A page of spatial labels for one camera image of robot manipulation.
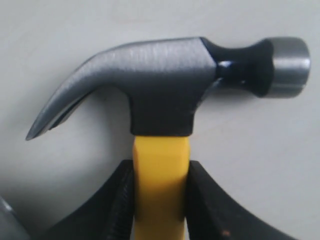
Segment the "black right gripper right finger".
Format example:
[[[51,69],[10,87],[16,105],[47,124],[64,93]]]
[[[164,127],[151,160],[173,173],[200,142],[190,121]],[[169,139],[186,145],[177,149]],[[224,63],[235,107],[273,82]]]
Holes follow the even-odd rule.
[[[189,163],[185,217],[191,240],[291,240],[229,196],[198,161]]]

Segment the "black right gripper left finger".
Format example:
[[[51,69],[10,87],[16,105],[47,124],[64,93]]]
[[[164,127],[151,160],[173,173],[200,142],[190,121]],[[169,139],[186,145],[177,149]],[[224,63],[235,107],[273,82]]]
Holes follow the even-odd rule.
[[[45,240],[129,240],[134,219],[134,168],[123,160],[82,206],[43,234]]]

